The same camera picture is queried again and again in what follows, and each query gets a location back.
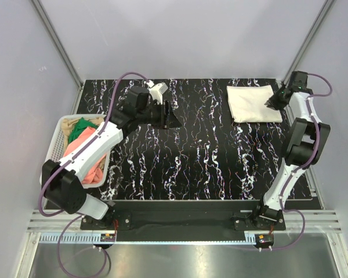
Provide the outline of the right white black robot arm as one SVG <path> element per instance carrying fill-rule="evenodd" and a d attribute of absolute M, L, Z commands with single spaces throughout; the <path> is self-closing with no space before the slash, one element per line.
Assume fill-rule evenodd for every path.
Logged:
<path fill-rule="evenodd" d="M 329 93 L 314 94 L 307 87 L 309 76 L 322 79 L 328 85 Z M 266 229 L 271 223 L 274 224 L 282 218 L 285 202 L 297 180 L 310 166 L 318 162 L 331 127 L 319 119 L 313 100 L 315 97 L 328 97 L 331 93 L 332 86 L 324 77 L 294 71 L 288 83 L 283 83 L 267 100 L 266 106 L 274 110 L 282 110 L 289 106 L 296 118 L 282 145 L 282 163 L 278 174 L 251 216 L 257 229 Z"/>

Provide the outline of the cream white t shirt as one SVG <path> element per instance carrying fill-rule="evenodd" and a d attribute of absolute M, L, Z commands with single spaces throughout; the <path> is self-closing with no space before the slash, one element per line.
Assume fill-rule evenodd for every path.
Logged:
<path fill-rule="evenodd" d="M 235 123 L 281 123 L 280 111 L 265 103 L 273 95 L 270 85 L 261 87 L 227 86 L 227 98 Z"/>

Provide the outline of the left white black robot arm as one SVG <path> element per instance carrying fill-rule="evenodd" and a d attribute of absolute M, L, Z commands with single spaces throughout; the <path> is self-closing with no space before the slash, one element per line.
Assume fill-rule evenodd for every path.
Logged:
<path fill-rule="evenodd" d="M 82 180 L 103 155 L 140 125 L 163 130 L 181 127 L 170 102 L 163 99 L 167 90 L 165 83 L 148 89 L 131 87 L 123 102 L 76 150 L 58 162 L 43 164 L 42 196 L 68 214 L 87 215 L 100 229 L 108 229 L 114 221 L 108 204 L 88 194 Z"/>

